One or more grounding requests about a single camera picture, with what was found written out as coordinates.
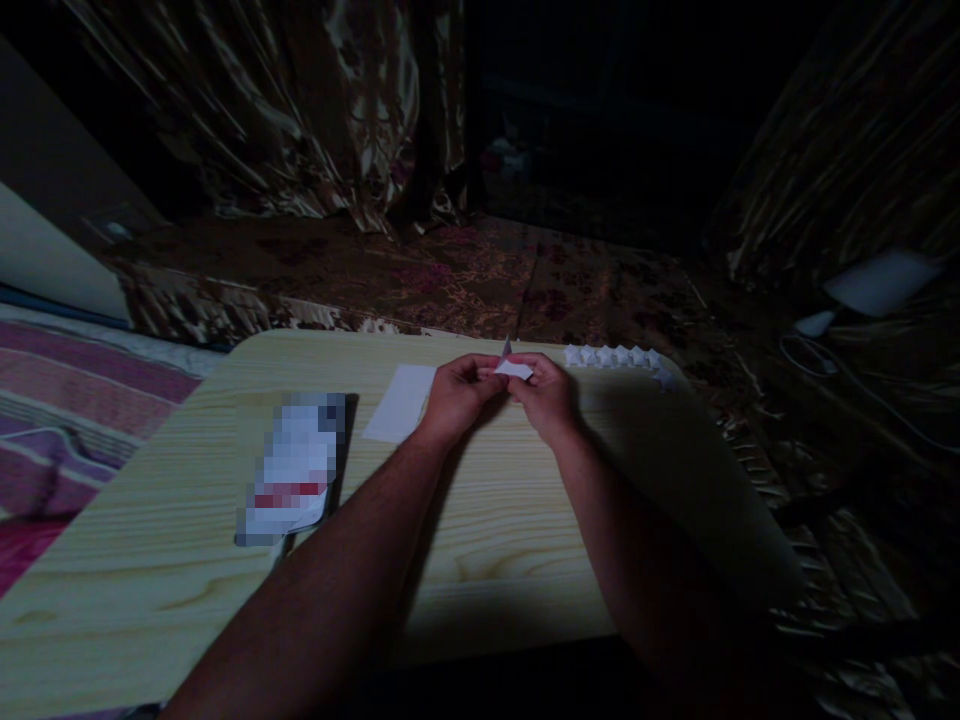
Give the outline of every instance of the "white lamp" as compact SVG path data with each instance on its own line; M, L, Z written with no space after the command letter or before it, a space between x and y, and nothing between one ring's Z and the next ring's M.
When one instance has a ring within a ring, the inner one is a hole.
M900 308L941 272L943 266L933 260L893 248L828 280L823 289L844 307L883 317ZM836 316L835 310L826 310L797 320L793 327L806 337L820 337Z

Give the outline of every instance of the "table surface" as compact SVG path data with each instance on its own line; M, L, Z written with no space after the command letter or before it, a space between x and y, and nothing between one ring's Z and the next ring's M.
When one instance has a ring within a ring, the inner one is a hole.
M359 395L341 501L393 445L361 437L398 363L439 365L501 343L278 330L242 343L0 601L0 716L170 697L271 567L233 543L237 398ZM518 352L554 345L515 343ZM573 368L584 419L632 479L757 602L799 593L796 556L679 369ZM503 402L449 468L393 660L519 649L614 632L549 450Z

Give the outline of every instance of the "white paper card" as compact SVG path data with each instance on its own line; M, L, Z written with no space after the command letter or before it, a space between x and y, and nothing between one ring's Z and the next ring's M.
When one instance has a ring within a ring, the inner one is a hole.
M513 348L510 347L510 337L508 336L507 341L503 344L503 352L500 354L500 364L497 365L494 373L498 375L514 375L521 380L526 380L533 375L533 370L530 369L529 365L518 365L517 363L512 363L507 360L507 355L512 353Z
M435 367L427 365L398 365L363 437L392 443L406 440L417 429L436 372Z

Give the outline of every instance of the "white cable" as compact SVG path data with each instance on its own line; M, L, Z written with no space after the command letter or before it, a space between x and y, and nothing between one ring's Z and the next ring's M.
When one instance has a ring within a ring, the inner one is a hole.
M44 427L44 428L33 428L32 430L21 430L20 432L8 433L7 435L0 435L0 440L11 440L17 437L23 437L24 435L34 435L41 432L53 432L63 438L64 444L67 446L67 452L69 452L75 459L85 462L88 465L93 465L98 467L101 470L109 470L110 472L116 474L119 472L117 468L110 467L109 465L104 465L103 463L98 463L96 460L91 460L88 457L84 457L80 454L80 451L73 446L74 439L71 437L63 428L60 427Z
M811 340L810 338L803 337L802 335L782 335L782 336L780 337L780 352L783 353L783 356L784 356L787 360L789 360L791 363L793 363L794 365L796 365L798 368L800 368L801 370L803 370L805 373L807 373L807 374L809 374L809 375L813 375L813 376L815 376L815 377L831 377L831 376L833 376L835 373L818 373L818 372L816 372L815 370L811 370L811 369L808 368L806 365L803 365L802 363L794 360L794 358L790 355L790 353L787 352L787 349L786 349L786 347L785 347L784 344L783 344L783 341L784 341L784 340L799 340L799 341L804 345L804 347L806 347L808 350L810 350L810 352L812 352L814 355L817 356L817 358L820 360L820 362L826 362L824 356L821 355L820 352L826 353L827 356L829 356L830 360L832 360L832 361L836 364L836 366L837 366L840 370L842 370L843 373L844 373L850 380L853 381L853 384L854 384L854 385L856 385L862 392L864 392L865 394L867 394L868 396L870 396L871 398L873 398L876 402L880 403L880 405L882 405L884 408L886 408L895 418L897 418L900 422L902 422L904 425L906 425L911 431L913 431L913 433L914 433L917 437L919 437L921 440L925 440L926 442L930 443L930 444L933 445L934 447L940 448L941 450L946 450L946 451L949 452L949 453L953 453L953 454L955 454L955 455L960 455L960 447L953 447L953 446L951 446L951 445L944 445L943 443L939 443L939 442L937 442L936 440L934 440L933 438L929 437L929 436L926 435L922 430L920 430L916 425L914 425L912 422L910 422L909 420L907 420L907 418L904 417L903 414L902 414L899 410L897 410L896 408L894 408L892 405L890 405L890 403L888 403L888 402L887 402L886 400L884 400L882 397L880 397L880 396L877 395L875 392L873 392L873 390L871 390L871 389L868 388L866 385L864 385L864 384L860 381L860 379L857 378L856 375L854 375L853 371L852 371L850 368L848 368L848 367L840 360L840 358L838 358L838 357L833 353L833 351L830 350L830 348L824 347L824 346L821 345L820 343L814 342L814 341Z

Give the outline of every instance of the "pink blanket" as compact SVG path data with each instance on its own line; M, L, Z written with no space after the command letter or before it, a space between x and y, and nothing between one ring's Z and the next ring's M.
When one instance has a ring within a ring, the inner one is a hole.
M0 321L0 596L200 384L70 333ZM71 453L60 428L71 438Z

